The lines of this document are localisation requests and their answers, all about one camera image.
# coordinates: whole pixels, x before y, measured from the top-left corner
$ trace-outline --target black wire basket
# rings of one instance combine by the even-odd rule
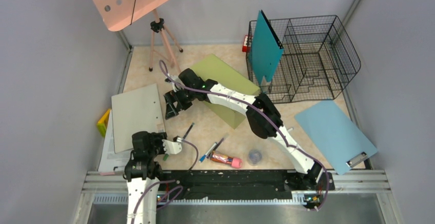
[[[272,82],[260,86],[246,53],[249,80],[274,104],[335,99],[355,77],[360,59],[336,15],[269,20],[284,53]],[[251,45],[256,21],[249,22]]]

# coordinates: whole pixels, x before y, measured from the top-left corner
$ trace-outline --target blue clipboard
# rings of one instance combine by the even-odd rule
[[[348,161],[356,156],[378,151],[334,101],[321,101],[295,118],[339,175],[351,169]]]
[[[260,86],[268,86],[284,52],[284,47],[264,12],[259,11],[249,60]]]

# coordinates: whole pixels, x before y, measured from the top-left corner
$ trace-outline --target olive green folder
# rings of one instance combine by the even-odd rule
[[[206,56],[203,60],[191,66],[190,69],[203,80],[214,79],[223,86],[243,94],[258,95],[260,92],[258,86],[213,54]],[[204,102],[204,104],[234,129],[246,118],[243,114],[224,106],[207,102]]]

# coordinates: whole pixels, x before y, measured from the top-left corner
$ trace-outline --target wooden table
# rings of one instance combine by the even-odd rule
[[[246,68],[245,53],[241,51],[241,45],[198,45],[183,46],[184,53],[177,52],[180,68],[183,70],[192,64],[200,61],[208,54],[215,54],[231,67],[239,71],[246,78],[248,72]],[[165,76],[156,66],[153,72],[148,71],[150,47],[135,47],[131,59],[130,67],[125,82],[124,92],[131,91],[146,85],[157,83],[159,89],[162,113],[165,114],[166,105],[163,94],[171,90],[171,85],[164,82]],[[175,69],[169,72],[176,74]],[[281,113],[285,126],[289,129],[293,127],[291,135],[299,145],[310,155],[319,159],[327,168],[331,168],[328,161],[317,149],[308,135],[299,126],[294,116],[301,111],[315,105],[318,101],[303,101],[292,104],[278,104],[277,109]],[[335,99],[335,103],[348,115],[346,102],[341,94]],[[229,137],[219,147],[219,151],[230,156],[239,157],[243,160],[242,169],[294,169],[290,159],[271,142],[256,137],[249,127],[248,120],[245,120],[236,129],[229,127],[215,113],[209,110],[199,101],[194,101],[193,106],[186,111],[182,111],[179,116],[165,121],[165,129],[169,138],[177,135],[183,136],[190,124],[195,126],[189,133],[187,140],[194,143],[200,152],[200,157],[209,149],[215,141],[219,141],[225,134]],[[251,149],[258,149],[263,153],[263,160],[256,166],[246,163],[248,152]],[[165,170],[188,169],[194,159],[195,150],[188,145],[183,145],[183,150],[178,155],[171,155],[166,161],[163,156],[158,156],[157,160]],[[359,164],[355,168],[364,168],[364,164]],[[198,162],[194,169],[201,170],[220,170],[232,169],[224,164],[218,164],[209,160],[203,163]]]

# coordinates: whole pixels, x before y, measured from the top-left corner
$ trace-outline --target gray wall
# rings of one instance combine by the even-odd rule
[[[344,18],[353,0],[170,0],[160,17],[182,44],[241,43],[250,20],[263,9],[269,19],[337,14]],[[133,45],[151,41],[148,14],[125,29]]]
[[[0,223],[70,223],[126,51],[92,0],[1,0]]]
[[[406,223],[435,219],[435,0],[362,0],[347,25],[362,67],[350,84]]]

